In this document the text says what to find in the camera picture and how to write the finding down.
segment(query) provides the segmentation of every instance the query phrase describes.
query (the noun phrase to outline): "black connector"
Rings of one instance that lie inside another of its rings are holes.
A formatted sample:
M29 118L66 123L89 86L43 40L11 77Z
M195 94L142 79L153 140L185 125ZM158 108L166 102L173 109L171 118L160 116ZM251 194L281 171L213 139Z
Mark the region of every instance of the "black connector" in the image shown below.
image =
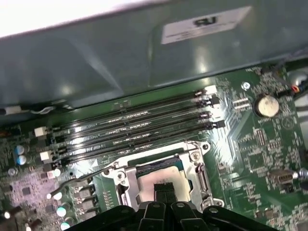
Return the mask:
M225 126L226 126L225 121L220 120L217 122L211 122L211 123L205 124L205 129L212 130L214 128L224 128Z
M59 168L59 167L61 167L61 165L57 164L57 163L44 164L43 171L49 172L49 171L53 171L53 170L55 170L56 168Z
M46 144L47 146L55 143L63 143L65 141L64 136L53 137L51 134L46 135Z
M294 96L294 94L295 93L292 89L288 89L288 90L276 92L275 95L278 99L280 99L281 97L284 97L284 96Z
M220 99L217 97L217 95L213 95L209 102L211 105L220 104Z

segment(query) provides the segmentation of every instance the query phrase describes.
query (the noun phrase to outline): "white label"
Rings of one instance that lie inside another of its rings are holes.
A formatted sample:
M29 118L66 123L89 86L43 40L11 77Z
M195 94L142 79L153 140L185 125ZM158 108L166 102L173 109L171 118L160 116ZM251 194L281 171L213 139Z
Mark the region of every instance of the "white label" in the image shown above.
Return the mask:
M164 26L162 44L232 30L245 18L251 6L191 18Z

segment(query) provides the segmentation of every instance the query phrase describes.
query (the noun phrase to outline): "motherboard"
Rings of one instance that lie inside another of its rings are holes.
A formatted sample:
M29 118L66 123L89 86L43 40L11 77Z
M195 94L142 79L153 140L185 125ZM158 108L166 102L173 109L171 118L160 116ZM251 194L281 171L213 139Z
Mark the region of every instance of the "motherboard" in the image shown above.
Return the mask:
M62 231L117 205L138 209L153 200L153 180L200 211L219 205L307 230L308 156L293 98L273 75L287 80L254 66L1 128L10 222L0 230Z

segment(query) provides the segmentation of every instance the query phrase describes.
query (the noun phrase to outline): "integrated circuit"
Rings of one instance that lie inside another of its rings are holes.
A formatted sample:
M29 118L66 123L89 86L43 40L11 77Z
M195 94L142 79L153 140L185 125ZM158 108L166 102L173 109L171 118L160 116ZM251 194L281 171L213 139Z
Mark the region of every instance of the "integrated circuit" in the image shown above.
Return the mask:
M47 173L46 173L46 172L41 173L40 178L41 178L41 179L47 178Z
M30 195L31 194L30 187L23 188L22 192L23 192L23 196Z
M307 231L308 221L299 222L296 224L297 231Z
M47 205L45 207L45 211L46 211L46 213L55 213L56 212L54 205Z

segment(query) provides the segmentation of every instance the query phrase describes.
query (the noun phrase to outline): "cable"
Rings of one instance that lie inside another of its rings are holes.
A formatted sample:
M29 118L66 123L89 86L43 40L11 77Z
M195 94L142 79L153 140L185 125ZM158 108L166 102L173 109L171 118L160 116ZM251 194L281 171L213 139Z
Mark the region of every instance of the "cable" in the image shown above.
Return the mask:
M281 69L286 62L290 61L291 59L294 59L295 57L302 55L304 53L308 52L308 46L299 49L293 53L288 54L284 59L282 59L280 62L278 62L274 67L272 68L265 68L268 71L271 71L273 73L273 77L279 81L280 83L287 85L288 87L292 88L292 84L289 83L288 81L284 80L283 78L278 76L278 70Z
M45 114L48 114L49 112L51 112L54 109L56 109L56 107L50 106L50 107L45 107L44 109L42 109L42 110L40 110L38 112L30 110L30 113L32 113L32 114L39 114L39 115L45 115Z
M308 106L296 107L296 111L298 111L298 112L306 112L306 111L308 111Z
M292 85L291 88L292 88L292 90L294 91L294 93L299 93L299 92L300 92L299 87L296 86L296 85Z
M109 166L109 167L104 167L96 172L92 172L90 174L87 174L87 175L84 175L82 177L79 177L79 178L75 178L75 179L71 179L71 180L68 180L66 182L63 182L56 190L52 191L51 193L47 194L47 199L51 199L53 196L55 196L57 193L59 193L62 188L64 188L65 186L71 184L71 183L78 183L78 182L83 182L84 180L87 180L91 177L94 177L104 171L107 171L109 169L112 169L113 167L112 166Z

